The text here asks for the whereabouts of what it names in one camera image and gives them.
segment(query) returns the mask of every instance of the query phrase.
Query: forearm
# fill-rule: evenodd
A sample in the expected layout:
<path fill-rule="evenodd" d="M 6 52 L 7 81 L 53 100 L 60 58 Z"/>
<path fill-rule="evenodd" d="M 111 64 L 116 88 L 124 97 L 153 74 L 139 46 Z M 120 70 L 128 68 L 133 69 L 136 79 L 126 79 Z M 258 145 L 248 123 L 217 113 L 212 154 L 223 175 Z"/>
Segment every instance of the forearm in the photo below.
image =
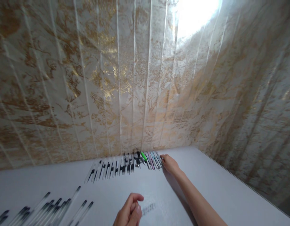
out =
<path fill-rule="evenodd" d="M 183 171 L 179 170 L 174 177 L 187 199 L 198 226 L 226 225 Z"/>

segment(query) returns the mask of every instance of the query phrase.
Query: wall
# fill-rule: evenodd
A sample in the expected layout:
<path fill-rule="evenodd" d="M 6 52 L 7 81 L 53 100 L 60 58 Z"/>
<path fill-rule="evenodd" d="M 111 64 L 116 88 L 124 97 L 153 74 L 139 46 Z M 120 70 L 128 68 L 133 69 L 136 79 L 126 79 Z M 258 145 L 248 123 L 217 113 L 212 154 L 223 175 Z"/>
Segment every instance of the wall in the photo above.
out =
<path fill-rule="evenodd" d="M 0 1 L 0 170 L 186 145 L 290 195 L 290 1 Z"/>

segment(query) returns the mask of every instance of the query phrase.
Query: fingernail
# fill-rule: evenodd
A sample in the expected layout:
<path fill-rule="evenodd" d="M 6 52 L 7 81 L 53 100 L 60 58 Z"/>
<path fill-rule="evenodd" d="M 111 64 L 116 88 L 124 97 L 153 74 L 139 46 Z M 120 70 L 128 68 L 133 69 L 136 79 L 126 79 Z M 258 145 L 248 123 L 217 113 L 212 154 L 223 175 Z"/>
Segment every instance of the fingernail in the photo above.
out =
<path fill-rule="evenodd" d="M 136 212 L 138 213 L 139 216 L 142 215 L 141 206 L 138 206 L 138 207 L 136 208 Z"/>

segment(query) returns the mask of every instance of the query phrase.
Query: finger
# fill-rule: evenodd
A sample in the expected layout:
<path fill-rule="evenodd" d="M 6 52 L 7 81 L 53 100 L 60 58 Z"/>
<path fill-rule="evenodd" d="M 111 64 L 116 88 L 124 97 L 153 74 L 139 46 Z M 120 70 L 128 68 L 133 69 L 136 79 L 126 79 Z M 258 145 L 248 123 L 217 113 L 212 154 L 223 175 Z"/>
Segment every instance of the finger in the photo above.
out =
<path fill-rule="evenodd" d="M 132 205 L 131 205 L 131 207 L 130 207 L 130 212 L 132 212 L 132 211 L 134 211 L 134 209 L 135 209 L 135 204 L 136 204 L 137 202 L 134 202 Z"/>
<path fill-rule="evenodd" d="M 135 226 L 142 217 L 142 210 L 139 204 L 136 204 L 134 211 L 132 212 L 127 226 Z"/>
<path fill-rule="evenodd" d="M 126 200 L 122 210 L 124 210 L 126 213 L 130 213 L 130 207 L 134 202 L 137 201 L 143 201 L 144 197 L 141 194 L 137 193 L 130 193 L 128 196 L 128 199 Z"/>

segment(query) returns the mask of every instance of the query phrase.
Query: left hand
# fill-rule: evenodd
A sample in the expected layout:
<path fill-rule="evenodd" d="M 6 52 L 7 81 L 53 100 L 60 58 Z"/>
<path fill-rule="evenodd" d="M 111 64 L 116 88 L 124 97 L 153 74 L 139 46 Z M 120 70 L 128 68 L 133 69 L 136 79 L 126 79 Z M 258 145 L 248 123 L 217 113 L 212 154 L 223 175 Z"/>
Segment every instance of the left hand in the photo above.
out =
<path fill-rule="evenodd" d="M 123 208 L 118 212 L 113 226 L 138 226 L 142 217 L 142 210 L 138 201 L 143 200 L 142 195 L 131 193 Z"/>

